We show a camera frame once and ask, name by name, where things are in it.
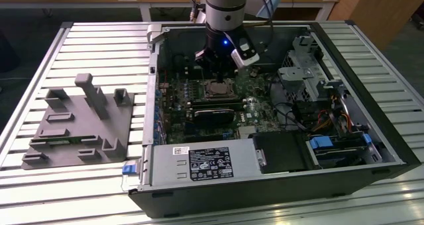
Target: black plastic cover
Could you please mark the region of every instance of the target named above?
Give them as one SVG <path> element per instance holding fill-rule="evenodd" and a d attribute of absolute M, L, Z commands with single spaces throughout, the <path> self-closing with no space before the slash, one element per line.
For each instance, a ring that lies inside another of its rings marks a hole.
<path fill-rule="evenodd" d="M 249 137 L 265 156 L 265 165 L 260 166 L 262 174 L 314 169 L 305 134 L 278 131 L 253 133 Z"/>

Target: gray 3d-printed part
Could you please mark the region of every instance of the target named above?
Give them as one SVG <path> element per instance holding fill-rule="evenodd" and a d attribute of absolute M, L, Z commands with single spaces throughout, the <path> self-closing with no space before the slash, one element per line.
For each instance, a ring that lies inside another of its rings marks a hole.
<path fill-rule="evenodd" d="M 133 94 L 125 89 L 102 94 L 92 78 L 90 74 L 76 76 L 85 96 L 49 90 L 49 107 L 22 158 L 22 169 L 125 160 Z"/>

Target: red wire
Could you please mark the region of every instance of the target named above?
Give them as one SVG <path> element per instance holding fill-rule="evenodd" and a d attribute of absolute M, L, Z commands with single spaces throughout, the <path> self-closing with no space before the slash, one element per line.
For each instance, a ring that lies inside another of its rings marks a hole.
<path fill-rule="evenodd" d="M 318 124 L 318 122 L 320 122 L 320 115 L 321 115 L 322 112 L 326 112 L 326 111 L 325 111 L 325 110 L 321 110 L 321 111 L 318 112 L 318 114 L 317 114 L 317 124 Z"/>

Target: floor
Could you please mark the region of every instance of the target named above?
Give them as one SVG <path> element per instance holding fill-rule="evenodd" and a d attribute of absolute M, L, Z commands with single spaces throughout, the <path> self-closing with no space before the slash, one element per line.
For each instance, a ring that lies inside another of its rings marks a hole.
<path fill-rule="evenodd" d="M 140 21 L 137 9 L 54 9 L 52 17 L 45 17 L 40 9 L 0 9 L 0 30 L 20 56 L 20 66 L 0 74 L 0 131 L 12 115 L 30 78 L 37 70 L 44 54 L 64 21 Z M 152 19 L 186 20 L 189 10 L 152 10 Z M 406 24 L 384 54 L 424 95 L 424 31 Z"/>

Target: motherboard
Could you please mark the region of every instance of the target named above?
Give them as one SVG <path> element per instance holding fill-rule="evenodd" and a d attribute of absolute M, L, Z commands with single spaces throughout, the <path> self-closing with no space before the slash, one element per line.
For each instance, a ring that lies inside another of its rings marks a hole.
<path fill-rule="evenodd" d="M 193 66 L 189 74 L 162 78 L 161 96 L 166 144 L 248 138 L 281 129 L 257 68 L 236 71 L 217 82 Z"/>

